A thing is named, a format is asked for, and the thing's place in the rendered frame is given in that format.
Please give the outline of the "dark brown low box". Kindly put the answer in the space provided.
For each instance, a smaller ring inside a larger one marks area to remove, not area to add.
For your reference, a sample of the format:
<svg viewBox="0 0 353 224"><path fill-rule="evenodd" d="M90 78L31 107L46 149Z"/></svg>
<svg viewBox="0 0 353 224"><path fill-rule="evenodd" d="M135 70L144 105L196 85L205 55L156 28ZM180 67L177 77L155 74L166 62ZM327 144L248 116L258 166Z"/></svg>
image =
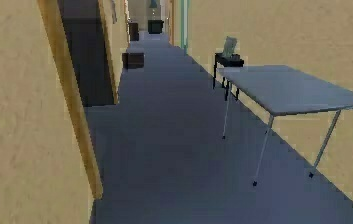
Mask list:
<svg viewBox="0 0 353 224"><path fill-rule="evenodd" d="M122 54L123 68L124 69L137 69L144 67L144 54L143 53L123 53Z"/></svg>

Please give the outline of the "small black side table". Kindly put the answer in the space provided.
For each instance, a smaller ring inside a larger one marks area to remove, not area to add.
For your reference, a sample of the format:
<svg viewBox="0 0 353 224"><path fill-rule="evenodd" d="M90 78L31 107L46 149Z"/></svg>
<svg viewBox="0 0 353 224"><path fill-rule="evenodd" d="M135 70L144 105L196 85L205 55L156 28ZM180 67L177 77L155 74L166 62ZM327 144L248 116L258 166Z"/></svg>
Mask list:
<svg viewBox="0 0 353 224"><path fill-rule="evenodd" d="M233 54L229 57L224 57L222 53L216 53L214 55L214 70L217 69L218 64L221 64L224 67L243 67L244 60L239 54ZM225 100L228 100L229 82L226 79L223 79L221 87L225 89Z"/></svg>

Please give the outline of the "pale green framed object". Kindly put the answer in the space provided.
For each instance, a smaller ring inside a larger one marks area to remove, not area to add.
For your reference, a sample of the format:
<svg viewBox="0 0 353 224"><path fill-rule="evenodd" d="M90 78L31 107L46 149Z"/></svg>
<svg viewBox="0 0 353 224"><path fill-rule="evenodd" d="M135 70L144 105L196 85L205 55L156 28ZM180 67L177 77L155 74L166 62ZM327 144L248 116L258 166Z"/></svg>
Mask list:
<svg viewBox="0 0 353 224"><path fill-rule="evenodd" d="M236 45L237 39L234 37L227 36L224 43L222 56L225 58L231 57L235 51Z"/></svg>

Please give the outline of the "black chest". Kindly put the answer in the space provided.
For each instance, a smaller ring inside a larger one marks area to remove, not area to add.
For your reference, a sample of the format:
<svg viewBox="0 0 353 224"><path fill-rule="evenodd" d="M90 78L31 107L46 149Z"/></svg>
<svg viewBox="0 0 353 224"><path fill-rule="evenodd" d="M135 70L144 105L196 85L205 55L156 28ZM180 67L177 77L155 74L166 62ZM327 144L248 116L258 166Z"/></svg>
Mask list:
<svg viewBox="0 0 353 224"><path fill-rule="evenodd" d="M148 33L149 34L161 34L163 31L164 21L163 20L149 20L148 21Z"/></svg>

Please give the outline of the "dark brown cabinet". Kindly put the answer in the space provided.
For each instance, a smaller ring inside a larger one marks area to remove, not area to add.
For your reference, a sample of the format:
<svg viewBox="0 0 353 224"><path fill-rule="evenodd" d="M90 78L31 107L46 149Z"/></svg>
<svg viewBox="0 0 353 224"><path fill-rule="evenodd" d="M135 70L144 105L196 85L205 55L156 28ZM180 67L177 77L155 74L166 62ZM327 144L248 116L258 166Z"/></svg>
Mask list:
<svg viewBox="0 0 353 224"><path fill-rule="evenodd" d="M139 26L136 22L129 23L129 36L131 41L139 40Z"/></svg>

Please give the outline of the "grey folding table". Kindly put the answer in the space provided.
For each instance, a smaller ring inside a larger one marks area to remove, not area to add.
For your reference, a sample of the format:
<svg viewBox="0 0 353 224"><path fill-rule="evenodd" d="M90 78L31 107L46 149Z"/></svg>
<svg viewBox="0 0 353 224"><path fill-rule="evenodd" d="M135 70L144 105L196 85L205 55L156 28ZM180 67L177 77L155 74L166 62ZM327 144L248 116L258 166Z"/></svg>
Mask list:
<svg viewBox="0 0 353 224"><path fill-rule="evenodd" d="M239 90L269 113L265 135L281 116L335 113L326 136L330 137L344 110L353 110L353 91L293 69L287 65L223 67L226 90Z"/></svg>

